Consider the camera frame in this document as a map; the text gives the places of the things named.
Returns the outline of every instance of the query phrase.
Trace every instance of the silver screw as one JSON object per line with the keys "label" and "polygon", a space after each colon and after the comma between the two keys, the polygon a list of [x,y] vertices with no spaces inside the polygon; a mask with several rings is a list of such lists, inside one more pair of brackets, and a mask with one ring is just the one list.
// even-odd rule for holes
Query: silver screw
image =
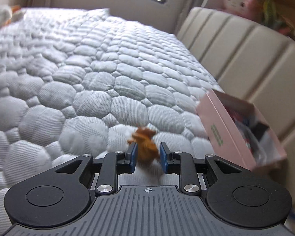
{"label": "silver screw", "polygon": [[99,187],[97,187],[97,190],[101,193],[107,193],[112,190],[112,186],[108,184],[102,184]]}
{"label": "silver screw", "polygon": [[184,187],[184,189],[187,192],[194,193],[194,192],[198,191],[200,188],[197,185],[195,185],[195,184],[187,184]]}

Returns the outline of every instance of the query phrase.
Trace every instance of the open box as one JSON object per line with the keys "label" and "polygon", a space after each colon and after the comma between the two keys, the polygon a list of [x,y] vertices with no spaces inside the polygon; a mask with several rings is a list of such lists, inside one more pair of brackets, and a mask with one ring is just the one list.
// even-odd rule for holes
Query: open box
{"label": "open box", "polygon": [[[238,122],[235,124],[226,108],[249,118],[257,149],[249,149]],[[253,104],[210,90],[197,106],[197,113],[216,155],[260,174],[277,168],[287,158],[279,139]]]}

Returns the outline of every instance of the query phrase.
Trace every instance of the headboard panel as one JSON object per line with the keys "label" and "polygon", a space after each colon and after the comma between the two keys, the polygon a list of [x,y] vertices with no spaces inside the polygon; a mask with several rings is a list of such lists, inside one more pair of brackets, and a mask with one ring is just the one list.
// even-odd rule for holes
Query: headboard panel
{"label": "headboard panel", "polygon": [[292,169],[286,176],[293,179],[285,185],[295,203],[295,42],[253,21],[204,8],[191,10],[177,37],[225,93],[253,102],[265,116],[288,153]]}

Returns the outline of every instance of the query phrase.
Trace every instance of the white plush toy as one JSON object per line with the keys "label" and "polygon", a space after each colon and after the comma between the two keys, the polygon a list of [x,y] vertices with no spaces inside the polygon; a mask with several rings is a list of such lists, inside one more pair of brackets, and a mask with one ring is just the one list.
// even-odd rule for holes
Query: white plush toy
{"label": "white plush toy", "polygon": [[0,6],[0,28],[12,22],[21,20],[24,17],[24,14],[25,11],[23,11],[20,6]]}

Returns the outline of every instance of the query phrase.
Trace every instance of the stuffed animal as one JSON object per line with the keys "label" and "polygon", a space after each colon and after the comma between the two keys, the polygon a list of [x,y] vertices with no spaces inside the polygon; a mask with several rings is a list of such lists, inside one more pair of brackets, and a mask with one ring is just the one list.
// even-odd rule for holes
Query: stuffed animal
{"label": "stuffed animal", "polygon": [[258,0],[224,0],[224,12],[260,22],[262,8]]}
{"label": "stuffed animal", "polygon": [[130,145],[133,142],[138,144],[138,158],[137,161],[143,164],[151,164],[154,159],[159,160],[159,151],[152,141],[152,137],[156,134],[147,128],[138,128],[136,132],[132,134],[132,138],[128,140]]}
{"label": "stuffed animal", "polygon": [[21,20],[24,17],[25,11],[21,10],[20,6],[0,6],[0,28]]}

